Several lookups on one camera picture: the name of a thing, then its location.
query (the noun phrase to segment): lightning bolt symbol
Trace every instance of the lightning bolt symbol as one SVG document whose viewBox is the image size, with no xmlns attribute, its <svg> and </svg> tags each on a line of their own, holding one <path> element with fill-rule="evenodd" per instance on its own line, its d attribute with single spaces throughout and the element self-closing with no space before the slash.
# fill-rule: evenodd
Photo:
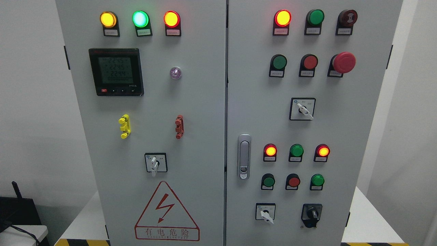
<svg viewBox="0 0 437 246">
<path fill-rule="evenodd" d="M 167 197 L 168 197 L 168 194 L 165 193 L 164 196 L 162 197 L 160 203 L 159 203 L 158 206 L 155 208 L 155 210 L 158 210 L 158 209 L 161 209 L 161 208 L 168 207 L 167 212 L 165 212 L 164 215 L 158 219 L 158 224 L 161 223 L 161 222 L 164 220 L 164 216 L 165 216 L 165 215 L 168 213 L 168 211 L 170 211 L 170 209 L 173 208 L 173 206 L 174 206 L 174 203 L 173 203 L 173 204 L 170 204 L 170 205 L 166 205 L 166 206 L 162 206 L 162 207 L 161 207 L 162 203 L 167 199 Z"/>
</svg>

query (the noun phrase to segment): glowing indicator light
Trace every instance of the glowing indicator light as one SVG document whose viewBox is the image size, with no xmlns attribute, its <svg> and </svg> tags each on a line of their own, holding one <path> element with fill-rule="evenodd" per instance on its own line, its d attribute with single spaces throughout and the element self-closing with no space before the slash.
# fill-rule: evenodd
<svg viewBox="0 0 437 246">
<path fill-rule="evenodd" d="M 132 21 L 137 27 L 145 27 L 149 23 L 149 16 L 144 11 L 135 11 Z"/>
<path fill-rule="evenodd" d="M 167 11 L 164 14 L 164 23 L 170 28 L 177 27 L 180 23 L 180 16 L 175 11 Z"/>
<path fill-rule="evenodd" d="M 266 155 L 268 156 L 274 156 L 276 154 L 276 148 L 273 146 L 266 148 Z"/>
<path fill-rule="evenodd" d="M 325 157 L 329 155 L 329 148 L 328 146 L 323 146 L 321 148 L 318 149 L 318 154 L 319 156 Z"/>
<path fill-rule="evenodd" d="M 291 22 L 291 13 L 290 11 L 283 9 L 276 12 L 276 15 L 274 17 L 274 21 L 276 22 L 276 25 L 280 27 L 285 27 L 290 24 Z"/>
<path fill-rule="evenodd" d="M 100 22 L 106 28 L 112 28 L 117 24 L 117 17 L 111 11 L 105 11 L 100 15 Z"/>
</svg>

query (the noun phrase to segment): yellow indicator light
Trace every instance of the yellow indicator light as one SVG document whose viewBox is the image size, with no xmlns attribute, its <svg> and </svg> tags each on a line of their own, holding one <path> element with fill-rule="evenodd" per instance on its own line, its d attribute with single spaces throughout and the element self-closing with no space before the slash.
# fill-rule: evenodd
<svg viewBox="0 0 437 246">
<path fill-rule="evenodd" d="M 117 17 L 111 11 L 105 11 L 100 15 L 100 22 L 106 28 L 112 28 L 117 24 Z"/>
<path fill-rule="evenodd" d="M 273 156 L 273 155 L 275 155 L 275 154 L 276 154 L 276 148 L 275 148 L 275 147 L 268 147 L 268 148 L 266 149 L 266 154 L 267 154 L 268 156 Z"/>
<path fill-rule="evenodd" d="M 274 20 L 280 27 L 287 26 L 291 22 L 291 13 L 286 9 L 279 10 L 276 12 Z"/>
<path fill-rule="evenodd" d="M 327 147 L 320 148 L 319 149 L 319 155 L 323 156 L 323 157 L 329 155 L 329 149 Z"/>
<path fill-rule="evenodd" d="M 171 27 L 171 28 L 176 27 L 180 23 L 179 14 L 176 13 L 175 11 L 167 11 L 164 14 L 164 23 L 168 27 Z"/>
</svg>

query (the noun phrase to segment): red terminal connector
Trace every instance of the red terminal connector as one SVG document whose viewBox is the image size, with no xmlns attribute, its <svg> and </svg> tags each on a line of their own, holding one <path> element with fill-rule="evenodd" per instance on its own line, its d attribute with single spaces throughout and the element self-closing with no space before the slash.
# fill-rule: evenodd
<svg viewBox="0 0 437 246">
<path fill-rule="evenodd" d="M 184 117 L 178 115 L 174 123 L 176 124 L 176 139 L 180 139 L 184 135 Z"/>
</svg>

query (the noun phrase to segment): yellow terminal connector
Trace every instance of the yellow terminal connector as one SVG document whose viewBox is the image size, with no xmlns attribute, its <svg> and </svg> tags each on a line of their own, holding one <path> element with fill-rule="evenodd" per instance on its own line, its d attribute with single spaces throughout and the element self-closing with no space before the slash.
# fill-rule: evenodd
<svg viewBox="0 0 437 246">
<path fill-rule="evenodd" d="M 122 139 L 127 138 L 131 134 L 131 124 L 129 122 L 129 115 L 124 114 L 119 120 L 118 123 L 121 124 L 120 131 L 123 133 L 120 135 Z"/>
</svg>

